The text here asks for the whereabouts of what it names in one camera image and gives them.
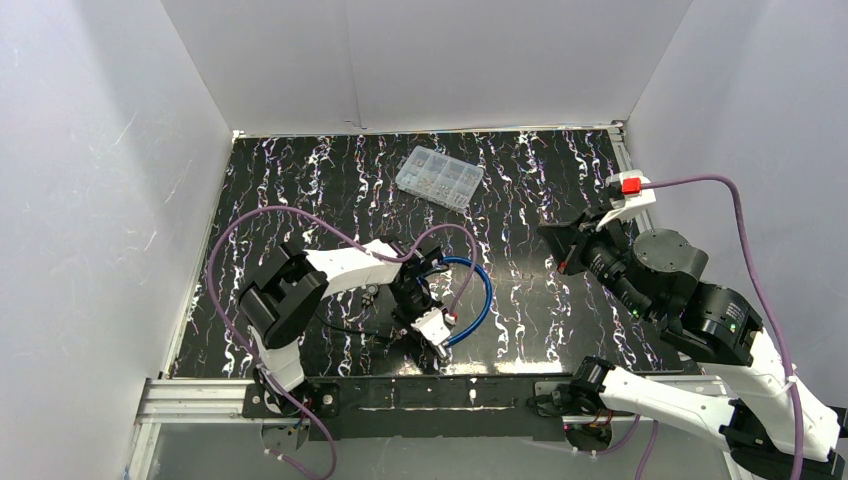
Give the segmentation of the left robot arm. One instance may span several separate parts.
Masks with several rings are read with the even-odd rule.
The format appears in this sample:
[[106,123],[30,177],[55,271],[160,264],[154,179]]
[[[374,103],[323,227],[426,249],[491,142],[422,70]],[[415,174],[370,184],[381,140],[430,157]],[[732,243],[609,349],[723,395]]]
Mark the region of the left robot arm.
[[299,338],[325,299],[348,291],[361,291],[362,304],[369,307],[387,288],[395,302],[391,316],[401,331],[446,358],[454,317],[425,280],[442,260],[440,247],[415,247],[406,258],[393,236],[362,249],[303,250],[282,244],[238,296],[269,386],[291,392],[304,382]]

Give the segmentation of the small silver lock key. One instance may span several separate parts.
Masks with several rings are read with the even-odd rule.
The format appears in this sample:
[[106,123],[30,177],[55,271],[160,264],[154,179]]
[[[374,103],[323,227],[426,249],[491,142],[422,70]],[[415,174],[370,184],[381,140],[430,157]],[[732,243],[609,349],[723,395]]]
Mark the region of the small silver lock key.
[[399,341],[406,338],[411,338],[413,335],[412,330],[409,327],[393,327],[390,332],[390,339],[392,341]]

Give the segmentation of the black cable padlock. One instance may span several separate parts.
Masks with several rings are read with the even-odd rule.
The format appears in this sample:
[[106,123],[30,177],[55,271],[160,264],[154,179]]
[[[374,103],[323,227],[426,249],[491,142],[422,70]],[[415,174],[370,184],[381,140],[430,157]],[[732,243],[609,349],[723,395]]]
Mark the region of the black cable padlock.
[[345,333],[348,335],[357,335],[366,338],[367,340],[377,340],[377,341],[391,341],[394,340],[395,337],[391,334],[384,334],[374,330],[368,330],[361,326],[356,326],[354,324],[350,324],[349,322],[344,322],[341,320],[333,321],[330,320],[326,315],[324,315],[321,311],[316,311],[313,314],[313,317],[321,322],[321,324],[327,327],[330,330]]

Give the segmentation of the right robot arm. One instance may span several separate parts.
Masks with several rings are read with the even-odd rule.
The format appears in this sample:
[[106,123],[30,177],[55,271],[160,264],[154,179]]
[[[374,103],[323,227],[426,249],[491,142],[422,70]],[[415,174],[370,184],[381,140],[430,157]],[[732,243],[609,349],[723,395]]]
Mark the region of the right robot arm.
[[711,369],[733,392],[732,399],[697,394],[588,356],[569,382],[541,396],[541,415],[639,414],[712,443],[764,479],[843,475],[836,445],[847,435],[846,410],[823,404],[805,387],[800,404],[792,403],[793,380],[762,318],[737,291],[702,280],[704,251],[667,229],[628,240],[618,222],[602,226],[590,214],[541,225],[538,233],[559,273],[591,274],[633,317],[656,324],[664,343]]

